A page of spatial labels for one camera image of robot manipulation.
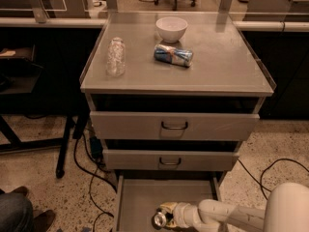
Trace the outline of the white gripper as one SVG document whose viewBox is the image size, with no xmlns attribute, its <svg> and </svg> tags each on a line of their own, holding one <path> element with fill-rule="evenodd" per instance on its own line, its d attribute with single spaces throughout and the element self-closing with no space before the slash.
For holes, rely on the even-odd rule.
<svg viewBox="0 0 309 232">
<path fill-rule="evenodd" d="M 173 211 L 173 218 L 168 218 L 166 226 L 168 228 L 189 228 L 193 226 L 194 216 L 197 207 L 189 203 L 164 202 L 160 205 L 161 209 Z"/>
</svg>

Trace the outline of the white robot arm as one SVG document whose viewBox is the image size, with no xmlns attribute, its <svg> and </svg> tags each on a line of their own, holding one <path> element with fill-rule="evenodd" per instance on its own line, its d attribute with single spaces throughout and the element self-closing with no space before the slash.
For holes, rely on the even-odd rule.
<svg viewBox="0 0 309 232">
<path fill-rule="evenodd" d="M 154 215 L 158 227 L 198 232 L 219 232 L 222 223 L 246 232 L 309 232 L 309 188 L 281 184 L 271 192 L 264 210 L 205 199 L 198 205 L 166 202 Z"/>
</svg>

